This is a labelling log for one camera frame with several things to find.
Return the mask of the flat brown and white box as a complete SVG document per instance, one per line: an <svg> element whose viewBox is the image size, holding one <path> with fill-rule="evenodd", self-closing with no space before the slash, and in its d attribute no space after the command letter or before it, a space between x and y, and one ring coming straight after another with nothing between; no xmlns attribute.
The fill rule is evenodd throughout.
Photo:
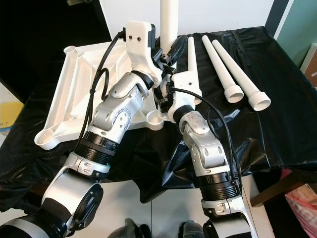
<svg viewBox="0 0 317 238"><path fill-rule="evenodd" d="M310 46L300 70L312 86L317 88L317 43Z"/></svg>

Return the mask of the dark robot foot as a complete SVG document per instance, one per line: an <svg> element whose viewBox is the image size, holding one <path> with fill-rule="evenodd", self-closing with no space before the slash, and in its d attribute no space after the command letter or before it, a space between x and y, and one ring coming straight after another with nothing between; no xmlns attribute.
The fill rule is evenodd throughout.
<svg viewBox="0 0 317 238"><path fill-rule="evenodd" d="M107 238L144 238L140 227L132 220L125 219L124 225L111 232Z"/></svg>
<svg viewBox="0 0 317 238"><path fill-rule="evenodd" d="M177 238L205 238L203 227L192 220L183 222L179 227Z"/></svg>

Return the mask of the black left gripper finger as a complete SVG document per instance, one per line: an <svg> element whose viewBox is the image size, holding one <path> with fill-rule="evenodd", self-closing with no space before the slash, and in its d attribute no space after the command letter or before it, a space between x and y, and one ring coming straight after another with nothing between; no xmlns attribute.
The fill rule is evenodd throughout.
<svg viewBox="0 0 317 238"><path fill-rule="evenodd" d="M184 54L187 48L187 36L178 36L172 44L169 52L164 55L164 62L167 65L174 65Z"/></svg>

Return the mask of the dark right robot foot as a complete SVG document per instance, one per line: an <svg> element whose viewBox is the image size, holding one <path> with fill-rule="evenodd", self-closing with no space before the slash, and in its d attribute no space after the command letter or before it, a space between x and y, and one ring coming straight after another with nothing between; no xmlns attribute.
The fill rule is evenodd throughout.
<svg viewBox="0 0 317 238"><path fill-rule="evenodd" d="M177 238L205 238L203 227L192 220L183 222L179 227Z"/></svg>

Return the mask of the black door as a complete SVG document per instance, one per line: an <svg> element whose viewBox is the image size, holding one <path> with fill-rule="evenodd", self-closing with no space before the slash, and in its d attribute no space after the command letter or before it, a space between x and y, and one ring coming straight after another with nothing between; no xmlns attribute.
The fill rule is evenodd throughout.
<svg viewBox="0 0 317 238"><path fill-rule="evenodd" d="M111 41L99 0L0 0L0 76L25 102L41 82L56 81L67 46Z"/></svg>

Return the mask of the dark left robot foot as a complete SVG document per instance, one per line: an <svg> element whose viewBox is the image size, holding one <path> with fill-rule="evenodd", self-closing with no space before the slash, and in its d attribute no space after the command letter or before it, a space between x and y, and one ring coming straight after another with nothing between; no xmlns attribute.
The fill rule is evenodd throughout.
<svg viewBox="0 0 317 238"><path fill-rule="evenodd" d="M125 219L124 225L111 232L107 238L144 238L140 227L132 220Z"/></svg>

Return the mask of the yellow bin with blue band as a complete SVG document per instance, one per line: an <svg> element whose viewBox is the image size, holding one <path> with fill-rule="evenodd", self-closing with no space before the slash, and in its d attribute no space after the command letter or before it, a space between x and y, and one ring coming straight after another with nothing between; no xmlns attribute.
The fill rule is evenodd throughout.
<svg viewBox="0 0 317 238"><path fill-rule="evenodd" d="M0 133L2 135L9 134L23 106L24 104L22 102L0 103Z"/></svg>

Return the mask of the black vertical wall post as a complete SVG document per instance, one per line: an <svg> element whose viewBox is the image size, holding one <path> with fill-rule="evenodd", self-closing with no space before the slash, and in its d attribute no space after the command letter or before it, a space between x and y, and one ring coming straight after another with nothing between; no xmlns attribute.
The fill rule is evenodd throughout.
<svg viewBox="0 0 317 238"><path fill-rule="evenodd" d="M278 37L283 25L283 20L287 17L293 2L294 0L273 0L264 25L265 29L273 38Z"/></svg>

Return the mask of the black plastic cover sheet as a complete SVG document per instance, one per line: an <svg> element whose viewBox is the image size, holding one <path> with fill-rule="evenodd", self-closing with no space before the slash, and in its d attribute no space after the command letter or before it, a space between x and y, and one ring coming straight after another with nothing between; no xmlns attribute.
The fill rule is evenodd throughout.
<svg viewBox="0 0 317 238"><path fill-rule="evenodd" d="M245 176L269 169L317 169L317 89L292 62L264 27L208 33L239 63L254 84L271 99L262 111L253 111L247 100L230 104L201 41L196 41L202 95L224 114L236 157ZM60 74L41 82L27 100L9 135L0 147L0 210L35 211L40 202L26 195L37 184L48 185L75 148L66 141L45 150L34 138L45 127ZM197 188L188 148L177 125L165 123L125 133L111 163L107 181L132 180L147 203L167 189Z"/></svg>

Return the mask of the white plastic table top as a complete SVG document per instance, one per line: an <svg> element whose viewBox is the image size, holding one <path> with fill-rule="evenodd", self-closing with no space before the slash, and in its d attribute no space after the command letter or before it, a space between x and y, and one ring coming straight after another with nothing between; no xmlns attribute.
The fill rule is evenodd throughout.
<svg viewBox="0 0 317 238"><path fill-rule="evenodd" d="M104 89L111 88L125 73L132 71L125 42L117 41L103 65L106 72L98 79L95 95L91 97L89 92L95 74L108 47L109 43L99 43L79 47L68 46L65 49L65 61L45 127L34 138L36 145L50 150L59 143L80 138L88 108L96 108L102 101ZM158 78L150 79L156 83L156 88ZM156 131L163 127L163 123L152 90L144 97L140 111L133 115L127 130L149 128Z"/></svg>

